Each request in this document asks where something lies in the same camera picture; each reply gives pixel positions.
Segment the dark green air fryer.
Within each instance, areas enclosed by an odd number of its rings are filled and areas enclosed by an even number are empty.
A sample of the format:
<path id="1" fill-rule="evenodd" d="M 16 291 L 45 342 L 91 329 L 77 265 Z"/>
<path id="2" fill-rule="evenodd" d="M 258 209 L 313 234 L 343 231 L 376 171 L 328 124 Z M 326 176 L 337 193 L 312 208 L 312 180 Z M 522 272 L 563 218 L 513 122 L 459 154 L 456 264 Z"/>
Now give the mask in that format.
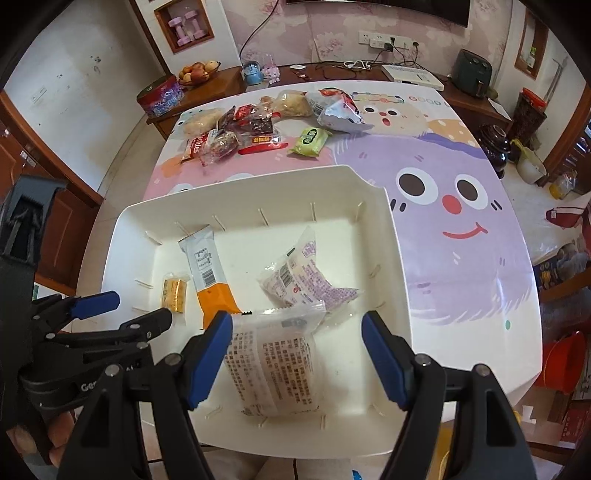
<path id="1" fill-rule="evenodd" d="M 484 99 L 492 73 L 493 68 L 488 60 L 469 50 L 461 49 L 452 69 L 451 81 L 463 93 Z"/>

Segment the cartoon printed tablecloth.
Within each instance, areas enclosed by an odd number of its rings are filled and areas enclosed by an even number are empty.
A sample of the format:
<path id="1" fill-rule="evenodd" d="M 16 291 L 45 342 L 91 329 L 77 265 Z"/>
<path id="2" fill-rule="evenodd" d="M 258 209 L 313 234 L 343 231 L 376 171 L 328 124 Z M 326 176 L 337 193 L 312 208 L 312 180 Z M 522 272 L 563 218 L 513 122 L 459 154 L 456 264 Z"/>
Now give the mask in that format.
<path id="1" fill-rule="evenodd" d="M 412 337 L 458 368 L 491 366 L 512 402 L 542 369 L 530 255 L 509 196 L 467 124 L 434 89 L 345 80 L 369 131 L 332 135 L 318 158 L 290 148 L 184 161 L 177 125 L 145 197 L 325 165 L 352 167 L 387 191 L 408 286 Z"/>

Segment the silver blue snack bag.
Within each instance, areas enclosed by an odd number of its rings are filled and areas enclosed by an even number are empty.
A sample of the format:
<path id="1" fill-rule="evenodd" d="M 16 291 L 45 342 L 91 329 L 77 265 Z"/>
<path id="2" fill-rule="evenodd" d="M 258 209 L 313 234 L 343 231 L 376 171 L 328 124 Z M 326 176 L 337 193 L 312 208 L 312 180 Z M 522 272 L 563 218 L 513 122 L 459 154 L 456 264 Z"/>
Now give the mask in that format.
<path id="1" fill-rule="evenodd" d="M 335 88 L 308 91 L 305 99 L 322 127 L 349 134 L 365 133 L 373 129 L 372 124 L 363 120 L 353 98 L 345 91 Z"/>

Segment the brown wooden door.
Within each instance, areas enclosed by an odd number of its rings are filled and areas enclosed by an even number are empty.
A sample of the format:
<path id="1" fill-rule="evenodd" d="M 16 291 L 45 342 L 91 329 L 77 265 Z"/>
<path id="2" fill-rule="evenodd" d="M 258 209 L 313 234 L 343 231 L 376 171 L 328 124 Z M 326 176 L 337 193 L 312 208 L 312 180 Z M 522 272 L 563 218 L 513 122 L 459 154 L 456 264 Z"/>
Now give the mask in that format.
<path id="1" fill-rule="evenodd" d="M 1 252 L 34 267 L 38 284 L 73 295 L 102 202 L 2 92 Z"/>

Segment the orange white snack bar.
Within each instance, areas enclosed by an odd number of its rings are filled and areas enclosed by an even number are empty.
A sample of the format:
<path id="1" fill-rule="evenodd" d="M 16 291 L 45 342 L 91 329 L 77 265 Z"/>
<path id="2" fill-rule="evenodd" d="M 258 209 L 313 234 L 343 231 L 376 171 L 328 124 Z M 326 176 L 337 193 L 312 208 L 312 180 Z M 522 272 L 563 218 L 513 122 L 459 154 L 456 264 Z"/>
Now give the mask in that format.
<path id="1" fill-rule="evenodd" d="M 238 304 L 221 265 L 212 227 L 206 226 L 186 236 L 178 245 L 188 262 L 204 329 L 211 325 L 218 311 L 239 314 Z"/>

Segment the white set-top box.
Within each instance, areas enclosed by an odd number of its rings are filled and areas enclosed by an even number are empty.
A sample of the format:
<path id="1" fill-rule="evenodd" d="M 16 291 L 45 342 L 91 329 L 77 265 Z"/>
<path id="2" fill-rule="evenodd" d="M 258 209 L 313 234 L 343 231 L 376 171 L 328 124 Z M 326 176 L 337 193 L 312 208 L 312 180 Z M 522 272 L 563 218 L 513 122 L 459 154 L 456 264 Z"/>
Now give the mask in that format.
<path id="1" fill-rule="evenodd" d="M 444 84 L 425 69 L 394 64 L 384 64 L 381 69 L 392 82 L 429 87 L 439 92 L 445 90 Z"/>

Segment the large printed clear cake pack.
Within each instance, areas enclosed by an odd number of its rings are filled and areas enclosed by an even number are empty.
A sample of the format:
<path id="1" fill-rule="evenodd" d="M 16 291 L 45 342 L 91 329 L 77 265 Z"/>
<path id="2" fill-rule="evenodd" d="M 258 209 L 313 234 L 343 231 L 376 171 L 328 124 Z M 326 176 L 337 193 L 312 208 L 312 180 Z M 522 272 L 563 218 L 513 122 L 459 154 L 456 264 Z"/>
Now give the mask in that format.
<path id="1" fill-rule="evenodd" d="M 270 418 L 320 408 L 322 363 L 315 331 L 324 319 L 322 302 L 232 316 L 224 364 L 243 414 Z"/>

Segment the dark ceramic jar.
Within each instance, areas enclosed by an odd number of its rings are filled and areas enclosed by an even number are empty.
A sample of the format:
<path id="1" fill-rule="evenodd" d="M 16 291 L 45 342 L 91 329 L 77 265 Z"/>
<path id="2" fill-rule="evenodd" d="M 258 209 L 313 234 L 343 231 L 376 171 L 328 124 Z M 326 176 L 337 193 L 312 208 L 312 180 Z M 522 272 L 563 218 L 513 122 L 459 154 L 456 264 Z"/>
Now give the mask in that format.
<path id="1" fill-rule="evenodd" d="M 503 128 L 496 124 L 483 125 L 478 129 L 475 138 L 498 178 L 503 179 L 511 153 L 511 145 Z"/>

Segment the blue snow globe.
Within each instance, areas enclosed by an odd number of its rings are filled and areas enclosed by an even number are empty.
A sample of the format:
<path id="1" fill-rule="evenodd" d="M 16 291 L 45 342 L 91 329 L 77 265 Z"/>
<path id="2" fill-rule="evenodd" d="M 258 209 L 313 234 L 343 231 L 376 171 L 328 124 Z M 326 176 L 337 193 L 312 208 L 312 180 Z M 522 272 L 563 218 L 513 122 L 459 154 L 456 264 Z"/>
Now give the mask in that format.
<path id="1" fill-rule="evenodd" d="M 249 60 L 242 65 L 242 77 L 247 86 L 256 86 L 264 81 L 263 68 L 259 62 Z"/>

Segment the green pineapple cake pack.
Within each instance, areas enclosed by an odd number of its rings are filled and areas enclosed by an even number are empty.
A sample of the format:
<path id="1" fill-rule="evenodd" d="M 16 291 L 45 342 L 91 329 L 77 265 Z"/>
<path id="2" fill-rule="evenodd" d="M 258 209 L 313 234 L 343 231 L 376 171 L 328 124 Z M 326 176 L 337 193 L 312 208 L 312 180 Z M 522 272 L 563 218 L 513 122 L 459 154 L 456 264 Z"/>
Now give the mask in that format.
<path id="1" fill-rule="evenodd" d="M 320 127 L 310 127 L 301 132 L 300 137 L 290 149 L 290 154 L 318 158 L 332 133 Z"/>

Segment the red round tin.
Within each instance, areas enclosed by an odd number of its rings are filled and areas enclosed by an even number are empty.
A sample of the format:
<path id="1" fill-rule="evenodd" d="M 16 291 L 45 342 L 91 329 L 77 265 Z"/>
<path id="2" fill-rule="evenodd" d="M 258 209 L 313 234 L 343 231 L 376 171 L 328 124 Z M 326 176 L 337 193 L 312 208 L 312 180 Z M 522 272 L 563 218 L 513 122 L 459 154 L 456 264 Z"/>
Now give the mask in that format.
<path id="1" fill-rule="evenodd" d="M 149 118 L 155 118 L 178 106 L 183 96 L 175 76 L 162 76 L 141 90 L 136 101 Z"/>

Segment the wall power strip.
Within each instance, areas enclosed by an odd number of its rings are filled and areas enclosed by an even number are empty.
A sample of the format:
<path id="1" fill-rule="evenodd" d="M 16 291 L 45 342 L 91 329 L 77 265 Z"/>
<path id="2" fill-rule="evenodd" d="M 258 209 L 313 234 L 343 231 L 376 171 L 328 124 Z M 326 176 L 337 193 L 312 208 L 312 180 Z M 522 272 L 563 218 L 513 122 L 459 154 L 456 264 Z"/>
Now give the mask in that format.
<path id="1" fill-rule="evenodd" d="M 411 50 L 419 46 L 419 43 L 410 37 L 394 36 L 365 30 L 359 31 L 359 44 L 368 45 L 374 49 L 385 49 L 387 45 L 391 45 L 394 50 Z"/>

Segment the red lid dark bin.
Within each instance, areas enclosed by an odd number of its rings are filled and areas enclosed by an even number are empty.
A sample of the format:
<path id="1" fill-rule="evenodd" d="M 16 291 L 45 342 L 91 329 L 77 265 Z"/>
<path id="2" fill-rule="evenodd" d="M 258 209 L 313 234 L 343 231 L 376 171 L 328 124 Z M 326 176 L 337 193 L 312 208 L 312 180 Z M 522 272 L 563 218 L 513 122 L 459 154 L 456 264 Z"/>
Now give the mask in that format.
<path id="1" fill-rule="evenodd" d="M 547 103 L 532 90 L 524 87 L 519 94 L 507 132 L 509 140 L 526 145 L 547 118 Z"/>

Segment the pink dumbbells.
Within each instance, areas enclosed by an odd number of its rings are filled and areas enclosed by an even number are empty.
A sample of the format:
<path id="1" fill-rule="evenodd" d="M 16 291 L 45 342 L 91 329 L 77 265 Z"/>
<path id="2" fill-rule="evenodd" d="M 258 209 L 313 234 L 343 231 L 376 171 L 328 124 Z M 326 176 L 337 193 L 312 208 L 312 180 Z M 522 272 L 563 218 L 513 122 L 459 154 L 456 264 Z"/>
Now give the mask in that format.
<path id="1" fill-rule="evenodd" d="M 182 16 L 171 18 L 168 21 L 169 27 L 177 37 L 176 44 L 178 47 L 200 40 L 207 35 L 198 23 L 198 16 L 197 10 L 189 10 Z"/>

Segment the wooden tv cabinet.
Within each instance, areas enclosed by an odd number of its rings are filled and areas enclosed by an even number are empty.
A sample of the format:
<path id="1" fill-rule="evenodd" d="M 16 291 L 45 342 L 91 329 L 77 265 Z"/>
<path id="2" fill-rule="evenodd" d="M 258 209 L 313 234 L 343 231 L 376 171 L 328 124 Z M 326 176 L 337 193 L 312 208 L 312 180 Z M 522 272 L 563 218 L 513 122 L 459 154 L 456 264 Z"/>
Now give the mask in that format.
<path id="1" fill-rule="evenodd" d="M 497 124 L 508 128 L 510 121 L 498 113 L 486 99 L 478 99 L 457 89 L 451 80 L 444 75 L 438 79 L 443 83 L 440 92 L 445 102 L 451 106 L 466 125 L 474 130 L 484 124 Z M 318 88 L 334 87 L 341 90 L 366 92 L 369 87 L 395 87 L 383 69 L 379 66 L 367 71 L 348 70 L 342 64 L 334 62 L 310 63 L 297 73 L 287 66 L 280 67 L 280 82 L 276 88 L 280 90 L 308 91 Z M 245 93 L 246 85 L 242 79 L 242 69 L 231 67 L 217 71 L 204 84 L 185 92 L 181 103 L 162 116 L 149 118 L 147 123 L 153 125 L 158 133 L 166 138 L 171 133 L 181 113 L 193 107 Z"/>

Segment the beige crispy snack bag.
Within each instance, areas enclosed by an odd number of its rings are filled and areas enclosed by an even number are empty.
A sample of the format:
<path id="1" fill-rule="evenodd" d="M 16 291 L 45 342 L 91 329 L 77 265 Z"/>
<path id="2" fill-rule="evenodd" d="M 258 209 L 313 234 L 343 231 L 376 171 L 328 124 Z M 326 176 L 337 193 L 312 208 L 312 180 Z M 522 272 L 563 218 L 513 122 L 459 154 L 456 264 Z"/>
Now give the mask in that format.
<path id="1" fill-rule="evenodd" d="M 186 138 L 193 138 L 213 129 L 224 111 L 221 108 L 205 109 L 190 113 L 184 120 L 182 131 Z"/>
<path id="2" fill-rule="evenodd" d="M 312 110 L 308 104 L 307 93 L 296 90 L 284 90 L 271 102 L 271 111 L 280 118 L 311 117 Z"/>

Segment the purple white bread pack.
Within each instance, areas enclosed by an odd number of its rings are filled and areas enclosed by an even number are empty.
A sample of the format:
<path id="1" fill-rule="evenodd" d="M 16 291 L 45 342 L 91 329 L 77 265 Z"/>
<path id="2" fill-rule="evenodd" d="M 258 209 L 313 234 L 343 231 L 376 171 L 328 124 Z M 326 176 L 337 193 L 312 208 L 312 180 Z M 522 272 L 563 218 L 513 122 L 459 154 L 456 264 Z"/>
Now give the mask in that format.
<path id="1" fill-rule="evenodd" d="M 322 303 L 332 314 L 359 297 L 356 288 L 335 287 L 317 264 L 315 231 L 307 227 L 297 244 L 259 275 L 264 293 L 283 306 Z"/>

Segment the pink bunny figurine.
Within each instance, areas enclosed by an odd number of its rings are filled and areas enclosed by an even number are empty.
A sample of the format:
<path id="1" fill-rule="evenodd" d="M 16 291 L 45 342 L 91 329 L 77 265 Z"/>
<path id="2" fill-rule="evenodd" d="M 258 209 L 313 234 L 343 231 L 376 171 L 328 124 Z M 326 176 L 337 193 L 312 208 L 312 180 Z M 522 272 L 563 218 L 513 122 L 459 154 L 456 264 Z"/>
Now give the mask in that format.
<path id="1" fill-rule="evenodd" d="M 264 55 L 262 71 L 264 79 L 270 86 L 280 82 L 280 68 L 274 62 L 273 55 Z"/>

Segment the dark red date pack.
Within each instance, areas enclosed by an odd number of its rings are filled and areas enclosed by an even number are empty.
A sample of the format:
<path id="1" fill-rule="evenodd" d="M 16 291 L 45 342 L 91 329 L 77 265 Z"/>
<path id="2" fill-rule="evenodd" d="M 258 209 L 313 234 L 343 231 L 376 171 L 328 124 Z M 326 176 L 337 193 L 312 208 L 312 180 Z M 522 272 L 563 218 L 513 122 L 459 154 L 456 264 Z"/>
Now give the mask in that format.
<path id="1" fill-rule="evenodd" d="M 202 166 L 211 165 L 238 150 L 243 135 L 273 133 L 273 112 L 266 107 L 246 104 L 223 111 L 211 131 L 186 138 L 181 162 L 197 161 Z"/>

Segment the white plastic tray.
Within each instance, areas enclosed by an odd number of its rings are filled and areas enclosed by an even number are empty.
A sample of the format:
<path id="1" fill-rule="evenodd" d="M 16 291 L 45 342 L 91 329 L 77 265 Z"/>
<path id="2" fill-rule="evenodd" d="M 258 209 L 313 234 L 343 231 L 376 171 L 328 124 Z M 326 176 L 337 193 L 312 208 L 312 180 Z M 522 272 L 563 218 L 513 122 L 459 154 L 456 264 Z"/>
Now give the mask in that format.
<path id="1" fill-rule="evenodd" d="M 243 311 L 270 307 L 259 286 L 267 265 L 315 232 L 318 266 L 336 287 L 359 290 L 318 331 L 320 409 L 288 417 L 243 414 L 228 369 L 191 415 L 205 444 L 249 454 L 305 459 L 389 453 L 405 415 L 388 400 L 363 344 L 363 314 L 376 310 L 394 334 L 411 333 L 402 256 L 383 188 L 346 166 L 250 177 L 173 193 L 127 207 L 118 217 L 102 287 L 119 307 L 99 319 L 111 329 L 157 309 L 168 273 L 185 274 L 179 241 L 214 230 L 223 271 Z"/>

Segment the yellow boxed cake pack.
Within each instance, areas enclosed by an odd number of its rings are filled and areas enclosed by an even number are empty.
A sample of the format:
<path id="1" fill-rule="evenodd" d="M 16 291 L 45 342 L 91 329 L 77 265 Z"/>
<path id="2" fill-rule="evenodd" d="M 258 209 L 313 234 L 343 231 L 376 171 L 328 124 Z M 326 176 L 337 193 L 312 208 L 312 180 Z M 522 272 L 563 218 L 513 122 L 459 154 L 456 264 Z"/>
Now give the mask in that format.
<path id="1" fill-rule="evenodd" d="M 161 306 L 168 309 L 176 324 L 186 323 L 186 276 L 166 273 L 162 282 Z"/>

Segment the fruit bowl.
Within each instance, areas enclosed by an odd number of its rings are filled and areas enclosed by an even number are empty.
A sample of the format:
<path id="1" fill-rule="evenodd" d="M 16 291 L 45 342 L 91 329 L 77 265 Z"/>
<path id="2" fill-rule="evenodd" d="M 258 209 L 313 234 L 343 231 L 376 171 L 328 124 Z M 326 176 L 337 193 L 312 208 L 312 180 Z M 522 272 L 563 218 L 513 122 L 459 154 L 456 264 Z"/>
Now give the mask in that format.
<path id="1" fill-rule="evenodd" d="M 195 62 L 184 66 L 177 74 L 178 83 L 184 88 L 193 88 L 206 83 L 217 72 L 221 62 L 208 60 L 206 62 Z"/>

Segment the red label sausage pack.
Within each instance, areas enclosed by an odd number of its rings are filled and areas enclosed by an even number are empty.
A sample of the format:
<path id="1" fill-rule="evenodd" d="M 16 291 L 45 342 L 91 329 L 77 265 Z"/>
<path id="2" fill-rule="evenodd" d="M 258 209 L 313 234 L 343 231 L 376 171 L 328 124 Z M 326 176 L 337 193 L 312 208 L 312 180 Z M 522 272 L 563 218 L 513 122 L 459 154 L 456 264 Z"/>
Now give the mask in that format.
<path id="1" fill-rule="evenodd" d="M 245 134 L 240 139 L 238 154 L 250 155 L 267 151 L 282 150 L 287 148 L 287 146 L 287 141 L 284 140 L 283 136 L 280 134 Z"/>

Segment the white plastic pitcher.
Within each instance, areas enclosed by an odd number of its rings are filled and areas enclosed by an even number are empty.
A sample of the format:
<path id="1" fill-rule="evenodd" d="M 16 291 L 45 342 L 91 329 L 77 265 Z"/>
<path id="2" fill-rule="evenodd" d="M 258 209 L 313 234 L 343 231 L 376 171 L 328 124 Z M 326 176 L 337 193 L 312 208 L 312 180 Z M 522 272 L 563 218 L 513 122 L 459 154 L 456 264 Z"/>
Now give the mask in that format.
<path id="1" fill-rule="evenodd" d="M 533 185 L 547 175 L 544 163 L 533 150 L 524 146 L 519 139 L 513 139 L 511 145 L 519 150 L 516 168 L 527 184 Z"/>

